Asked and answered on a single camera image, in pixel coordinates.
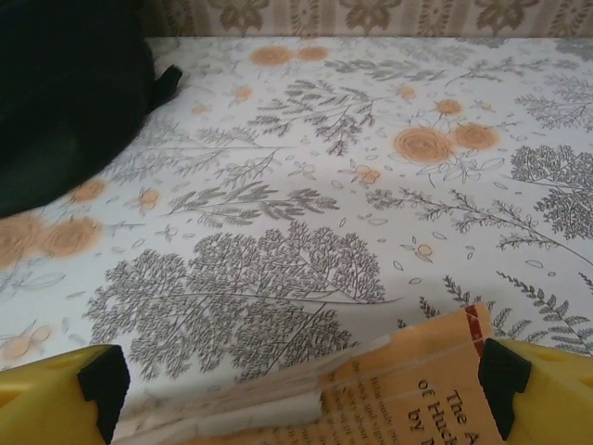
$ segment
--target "bag strap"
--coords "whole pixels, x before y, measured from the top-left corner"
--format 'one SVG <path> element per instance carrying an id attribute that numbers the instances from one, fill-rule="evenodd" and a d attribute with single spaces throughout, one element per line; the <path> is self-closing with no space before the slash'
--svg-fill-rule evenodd
<path id="1" fill-rule="evenodd" d="M 175 65 L 168 67 L 163 74 L 155 80 L 152 92 L 152 99 L 148 106 L 148 112 L 166 104 L 177 92 L 177 84 L 182 78 L 182 71 Z"/>

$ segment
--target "black rubber tip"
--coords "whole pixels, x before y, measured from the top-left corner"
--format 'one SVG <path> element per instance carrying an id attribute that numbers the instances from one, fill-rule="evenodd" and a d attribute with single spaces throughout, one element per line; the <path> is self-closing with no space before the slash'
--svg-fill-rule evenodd
<path id="1" fill-rule="evenodd" d="M 512 398 L 525 392 L 530 374 L 529 361 L 492 338 L 486 340 L 478 379 L 503 440 L 509 438 L 515 421 Z"/>
<path id="2" fill-rule="evenodd" d="M 98 407 L 96 425 L 108 445 L 113 440 L 115 425 L 126 393 L 130 387 L 130 373 L 120 346 L 112 346 L 78 373 L 82 395 L 95 401 Z"/>

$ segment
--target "orange flower print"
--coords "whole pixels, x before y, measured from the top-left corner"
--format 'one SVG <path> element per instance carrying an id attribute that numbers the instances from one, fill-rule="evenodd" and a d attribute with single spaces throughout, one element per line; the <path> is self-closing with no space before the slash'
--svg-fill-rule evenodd
<path id="1" fill-rule="evenodd" d="M 40 248 L 56 257 L 68 257 L 90 248 L 101 236 L 98 222 L 90 218 L 70 218 L 40 234 Z"/>
<path id="2" fill-rule="evenodd" d="M 422 261 L 426 261 L 426 262 L 433 262 L 430 257 L 433 256 L 433 248 L 431 248 L 429 245 L 427 244 L 420 244 L 419 246 L 417 246 L 418 240 L 416 239 L 416 236 L 413 236 L 411 238 L 411 245 L 410 244 L 402 244 L 401 246 L 406 249 L 406 250 L 410 250 L 412 252 L 414 252 L 414 255 L 416 255 L 416 258 L 419 258 Z"/>
<path id="3" fill-rule="evenodd" d="M 355 170 L 359 179 L 365 184 L 374 184 L 381 176 L 381 173 L 377 170 L 373 170 L 368 165 L 359 165 Z"/>
<path id="4" fill-rule="evenodd" d="M 457 100 L 445 99 L 436 103 L 436 111 L 444 116 L 457 116 L 463 108 Z"/>
<path id="5" fill-rule="evenodd" d="M 147 190 L 142 189 L 140 196 L 138 197 L 138 206 L 141 210 L 152 210 L 157 206 L 158 191 L 149 188 Z"/>
<path id="6" fill-rule="evenodd" d="M 492 108 L 492 104 L 490 104 L 484 100 L 476 100 L 475 104 L 484 111 L 488 111 L 491 113 L 495 112 L 494 109 Z"/>
<path id="7" fill-rule="evenodd" d="M 210 111 L 210 107 L 207 107 L 206 105 L 202 105 L 202 104 L 198 104 L 192 108 L 192 114 L 194 116 L 199 116 L 201 114 L 208 113 L 209 111 Z"/>
<path id="8" fill-rule="evenodd" d="M 0 220 L 0 269 L 13 265 L 30 253 L 40 230 L 39 219 L 30 214 Z"/>
<path id="9" fill-rule="evenodd" d="M 105 181 L 91 179 L 70 192 L 70 202 L 92 201 L 103 193 L 107 186 Z"/>
<path id="10" fill-rule="evenodd" d="M 286 64 L 293 53 L 285 46 L 263 46 L 251 53 L 251 61 L 261 67 L 278 67 Z"/>
<path id="11" fill-rule="evenodd" d="M 490 127 L 478 123 L 460 125 L 454 131 L 455 140 L 460 146 L 485 150 L 498 142 L 497 133 Z"/>
<path id="12" fill-rule="evenodd" d="M 440 132 L 428 128 L 409 128 L 394 141 L 394 148 L 407 160 L 434 164 L 451 156 L 451 143 Z"/>
<path id="13" fill-rule="evenodd" d="M 37 349 L 52 335 L 52 328 L 48 325 L 39 326 L 32 333 L 35 322 L 29 325 L 21 334 L 3 338 L 5 340 L 2 348 L 2 357 L 5 360 L 18 360 L 31 350 Z"/>
<path id="14" fill-rule="evenodd" d="M 402 99 L 411 100 L 416 97 L 416 92 L 411 86 L 400 86 L 397 89 L 397 95 Z"/>
<path id="15" fill-rule="evenodd" d="M 253 90 L 248 86 L 240 86 L 234 90 L 234 98 L 239 102 L 245 102 L 253 94 Z"/>
<path id="16" fill-rule="evenodd" d="M 323 46 L 310 46 L 308 48 L 303 48 L 296 52 L 296 56 L 301 60 L 306 60 L 308 62 L 316 62 L 319 60 L 324 60 L 330 52 L 324 48 Z"/>

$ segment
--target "yellow plastic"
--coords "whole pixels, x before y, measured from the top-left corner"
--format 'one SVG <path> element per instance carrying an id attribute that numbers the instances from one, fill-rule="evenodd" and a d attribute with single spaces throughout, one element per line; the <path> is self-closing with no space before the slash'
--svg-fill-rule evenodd
<path id="1" fill-rule="evenodd" d="M 511 445 L 593 443 L 593 359 L 529 343 L 499 340 L 531 365 L 525 392 L 515 394 Z"/>
<path id="2" fill-rule="evenodd" d="M 0 373 L 0 445 L 105 445 L 78 373 L 110 346 L 92 346 Z"/>

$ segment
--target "bed sheet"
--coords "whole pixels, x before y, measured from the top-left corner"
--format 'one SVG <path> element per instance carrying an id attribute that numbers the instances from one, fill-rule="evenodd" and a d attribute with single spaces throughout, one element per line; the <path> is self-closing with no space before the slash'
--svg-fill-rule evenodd
<path id="1" fill-rule="evenodd" d="M 593 354 L 593 40 L 153 39 L 105 171 L 0 221 L 0 368 L 125 350 L 125 415 L 484 301 Z"/>

